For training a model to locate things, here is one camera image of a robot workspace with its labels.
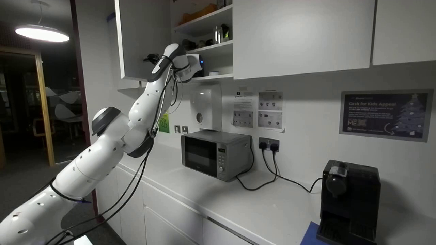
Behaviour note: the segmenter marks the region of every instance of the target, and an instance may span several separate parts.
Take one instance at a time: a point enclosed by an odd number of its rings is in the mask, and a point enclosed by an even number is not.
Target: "microwave control panel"
[[[225,172],[226,169],[226,146],[218,144],[217,146],[217,162],[218,162],[218,173]]]

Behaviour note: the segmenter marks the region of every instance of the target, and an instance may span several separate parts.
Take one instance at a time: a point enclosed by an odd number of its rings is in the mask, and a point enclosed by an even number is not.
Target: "wall sign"
[[[342,133],[427,140],[432,90],[342,94]]]

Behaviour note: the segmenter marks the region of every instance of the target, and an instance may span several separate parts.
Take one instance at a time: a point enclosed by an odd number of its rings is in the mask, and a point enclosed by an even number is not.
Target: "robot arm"
[[[100,138],[66,166],[51,187],[0,223],[0,245],[44,245],[56,236],[64,215],[109,176],[124,154],[141,157],[150,148],[155,123],[173,99],[168,87],[190,80],[199,71],[198,55],[184,55],[177,44],[169,45],[128,116],[116,108],[96,114],[91,128]]]

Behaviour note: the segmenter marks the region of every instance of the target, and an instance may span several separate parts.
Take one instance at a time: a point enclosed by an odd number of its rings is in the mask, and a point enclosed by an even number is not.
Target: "black coffee machine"
[[[376,167],[329,161],[323,172],[318,237],[329,244],[375,245],[379,200]]]

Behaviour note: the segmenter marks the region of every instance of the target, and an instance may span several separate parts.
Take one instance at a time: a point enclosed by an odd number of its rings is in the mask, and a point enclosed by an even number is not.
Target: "shelf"
[[[217,25],[232,26],[232,11],[233,6],[224,7],[209,15],[194,19],[188,23],[183,23],[175,27],[175,31],[184,31],[191,35],[203,35],[211,33]]]
[[[214,53],[230,55],[230,53],[233,53],[233,41],[226,41],[226,42],[221,42],[221,44],[210,45],[210,46],[203,46],[200,49],[190,50],[188,53],[199,53],[199,55],[205,55],[205,56],[214,55]]]
[[[213,80],[230,80],[233,79],[233,74],[222,74],[215,76],[199,76],[194,78],[191,82],[213,82]]]

